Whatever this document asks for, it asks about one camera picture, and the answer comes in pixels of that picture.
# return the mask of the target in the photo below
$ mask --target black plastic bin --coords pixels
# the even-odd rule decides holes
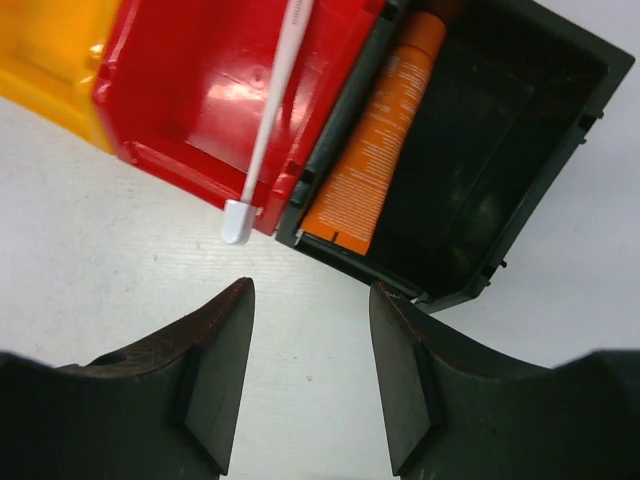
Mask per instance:
[[[277,239],[427,312],[476,297],[633,57],[529,0],[476,0],[451,26],[366,256],[299,226],[412,6],[390,1],[307,163]]]

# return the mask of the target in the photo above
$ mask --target red plastic bin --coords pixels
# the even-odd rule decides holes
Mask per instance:
[[[93,99],[118,156],[222,207],[238,199],[286,0],[124,0]],[[384,0],[316,0],[253,204],[273,233]]]

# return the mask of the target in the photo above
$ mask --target yellow plastic bin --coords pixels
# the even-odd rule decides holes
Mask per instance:
[[[111,152],[91,101],[119,0],[0,0],[0,95]]]

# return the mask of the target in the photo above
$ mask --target white toothbrush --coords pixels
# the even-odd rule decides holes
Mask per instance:
[[[273,60],[269,96],[258,128],[242,195],[240,200],[227,200],[224,205],[222,239],[230,245],[244,245],[251,236],[257,213],[257,208],[251,205],[253,194],[271,138],[271,131],[287,90],[289,77],[298,56],[312,8],[313,0],[289,0],[287,5]]]

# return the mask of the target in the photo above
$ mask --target white surface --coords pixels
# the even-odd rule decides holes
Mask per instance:
[[[546,5],[636,56],[637,0]],[[634,67],[476,301],[436,315],[553,366],[640,347],[640,71]],[[230,479],[391,478],[368,288],[0,100],[0,349],[86,363],[240,276],[256,322]]]

